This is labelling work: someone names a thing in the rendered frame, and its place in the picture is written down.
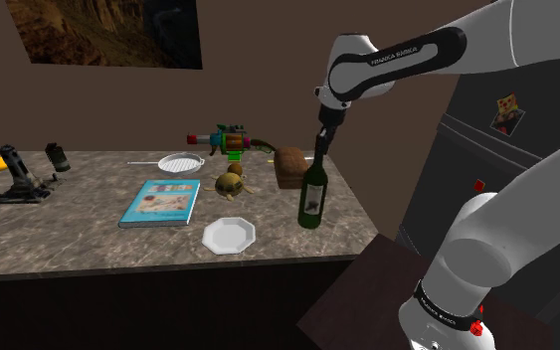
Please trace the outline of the brown bread loaf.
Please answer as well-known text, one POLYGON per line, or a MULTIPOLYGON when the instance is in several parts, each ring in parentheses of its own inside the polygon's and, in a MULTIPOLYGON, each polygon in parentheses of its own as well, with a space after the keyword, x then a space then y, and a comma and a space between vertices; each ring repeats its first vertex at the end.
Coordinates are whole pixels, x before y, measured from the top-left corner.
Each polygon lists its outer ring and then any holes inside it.
POLYGON ((308 164, 297 147, 278 148, 274 155, 276 178, 280 189, 300 189, 308 164))

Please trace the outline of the dark grey cylinder canister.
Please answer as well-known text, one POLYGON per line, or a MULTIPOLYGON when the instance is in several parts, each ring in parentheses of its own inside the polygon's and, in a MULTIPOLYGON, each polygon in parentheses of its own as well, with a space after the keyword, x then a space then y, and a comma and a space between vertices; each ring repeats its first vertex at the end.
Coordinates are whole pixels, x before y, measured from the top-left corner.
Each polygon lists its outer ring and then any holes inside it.
POLYGON ((71 169, 64 149, 57 142, 48 143, 45 153, 57 172, 66 172, 71 169))

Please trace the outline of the blue illustrated book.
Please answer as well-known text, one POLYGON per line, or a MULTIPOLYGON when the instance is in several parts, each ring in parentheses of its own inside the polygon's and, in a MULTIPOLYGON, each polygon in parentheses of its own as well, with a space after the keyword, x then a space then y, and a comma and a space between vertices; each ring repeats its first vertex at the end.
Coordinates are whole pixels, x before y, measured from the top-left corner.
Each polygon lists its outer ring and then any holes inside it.
POLYGON ((188 226, 199 179, 146 180, 118 222, 121 229, 188 226))

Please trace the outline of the dark landscape wall picture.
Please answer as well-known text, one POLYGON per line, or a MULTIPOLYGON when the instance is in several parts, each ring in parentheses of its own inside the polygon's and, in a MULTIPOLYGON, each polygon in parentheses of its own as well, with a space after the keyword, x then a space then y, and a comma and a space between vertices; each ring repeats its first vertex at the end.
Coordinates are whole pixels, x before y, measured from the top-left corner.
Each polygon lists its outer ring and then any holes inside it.
POLYGON ((196 0, 5 0, 33 64, 203 68, 196 0))

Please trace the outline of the tan turtle figure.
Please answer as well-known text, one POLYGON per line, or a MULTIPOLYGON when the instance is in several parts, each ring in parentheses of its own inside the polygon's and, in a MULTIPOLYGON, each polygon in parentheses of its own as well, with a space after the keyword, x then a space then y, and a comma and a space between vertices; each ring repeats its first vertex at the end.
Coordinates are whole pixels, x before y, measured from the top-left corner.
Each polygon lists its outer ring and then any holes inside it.
POLYGON ((220 176, 213 176, 213 187, 205 187, 205 191, 216 192, 220 196, 233 202, 243 191, 254 194, 255 191, 245 184, 246 176, 240 163, 231 163, 227 171, 220 176))

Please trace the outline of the white octagonal plate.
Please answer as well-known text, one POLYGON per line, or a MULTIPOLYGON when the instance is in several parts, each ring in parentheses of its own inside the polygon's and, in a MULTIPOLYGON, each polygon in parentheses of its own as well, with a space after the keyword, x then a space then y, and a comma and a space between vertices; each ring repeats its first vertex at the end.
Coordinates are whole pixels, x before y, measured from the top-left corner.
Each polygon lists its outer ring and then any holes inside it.
POLYGON ((256 227, 247 220, 221 218, 205 228, 202 245, 215 255, 236 255, 253 244, 256 238, 256 227))

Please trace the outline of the dark green wine bottle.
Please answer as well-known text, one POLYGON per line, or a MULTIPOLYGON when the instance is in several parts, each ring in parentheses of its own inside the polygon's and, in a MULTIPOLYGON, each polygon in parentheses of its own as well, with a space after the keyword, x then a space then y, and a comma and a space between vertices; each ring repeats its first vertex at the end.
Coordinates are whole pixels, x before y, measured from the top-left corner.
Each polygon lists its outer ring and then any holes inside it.
POLYGON ((324 154, 316 154, 304 173, 299 199, 297 222, 306 229, 316 229, 323 213, 328 177, 323 168, 324 154))

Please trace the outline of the colourful toy blaster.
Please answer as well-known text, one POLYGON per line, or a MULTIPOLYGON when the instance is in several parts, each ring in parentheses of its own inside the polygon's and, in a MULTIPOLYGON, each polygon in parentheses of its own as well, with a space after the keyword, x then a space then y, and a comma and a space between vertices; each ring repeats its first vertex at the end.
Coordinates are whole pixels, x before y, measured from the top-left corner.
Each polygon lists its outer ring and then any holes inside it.
POLYGON ((276 148, 261 139, 252 138, 241 124, 217 124, 217 131, 210 134, 190 134, 186 136, 190 145, 207 144, 210 156, 220 153, 229 162, 240 163, 246 151, 258 150, 270 154, 276 148))

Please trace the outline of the white grill pan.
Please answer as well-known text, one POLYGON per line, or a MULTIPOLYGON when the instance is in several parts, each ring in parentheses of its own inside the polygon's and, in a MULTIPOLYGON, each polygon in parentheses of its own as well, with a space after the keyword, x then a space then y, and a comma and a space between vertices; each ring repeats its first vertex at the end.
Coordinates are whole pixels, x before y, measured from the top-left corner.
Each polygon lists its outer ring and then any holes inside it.
POLYGON ((156 165, 162 172, 174 176, 185 176, 197 172, 205 160, 193 153, 179 152, 167 155, 158 161, 129 161, 127 165, 156 165))

